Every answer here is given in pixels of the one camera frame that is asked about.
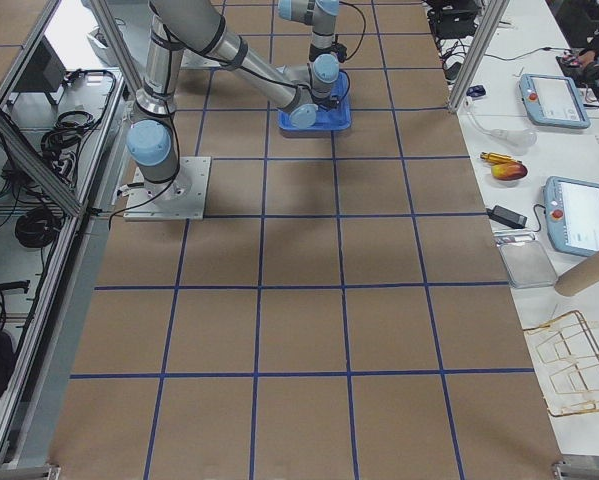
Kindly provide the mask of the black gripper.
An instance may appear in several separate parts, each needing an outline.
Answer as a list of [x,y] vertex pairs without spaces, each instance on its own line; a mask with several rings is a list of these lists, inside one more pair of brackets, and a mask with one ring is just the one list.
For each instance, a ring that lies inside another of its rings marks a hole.
[[339,106],[340,106],[340,100],[338,99],[337,96],[328,97],[328,98],[326,98],[326,99],[323,100],[323,108],[326,111],[331,111],[331,110],[338,109]]

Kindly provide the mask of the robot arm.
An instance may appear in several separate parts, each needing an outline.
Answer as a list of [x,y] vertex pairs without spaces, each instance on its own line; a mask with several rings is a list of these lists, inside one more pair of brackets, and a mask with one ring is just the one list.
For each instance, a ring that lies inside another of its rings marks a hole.
[[331,55],[316,42],[333,39],[338,9],[320,1],[278,2],[280,17],[311,27],[314,42],[306,64],[275,67],[228,26],[229,19],[252,21],[269,33],[273,5],[231,1],[221,12],[215,1],[150,2],[148,56],[134,107],[137,122],[150,122],[152,131],[174,143],[177,103],[210,88],[214,77],[222,85],[235,77],[239,86],[247,85],[286,114],[292,126],[314,126],[319,103],[331,92],[330,83],[315,74],[318,59]]
[[336,0],[278,2],[281,19],[312,29],[308,60],[304,65],[283,66],[280,71],[299,86],[308,87],[313,102],[328,111],[339,107],[332,91],[340,75],[347,50],[336,41],[336,21],[340,2]]

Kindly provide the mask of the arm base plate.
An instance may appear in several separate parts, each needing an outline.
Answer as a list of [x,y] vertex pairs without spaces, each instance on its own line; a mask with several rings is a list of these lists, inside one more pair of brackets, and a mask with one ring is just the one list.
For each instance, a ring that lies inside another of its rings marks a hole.
[[167,183],[161,186],[146,183],[136,167],[133,182],[142,186],[129,191],[123,218],[127,221],[202,220],[210,170],[210,157],[182,157],[178,176],[162,193]]

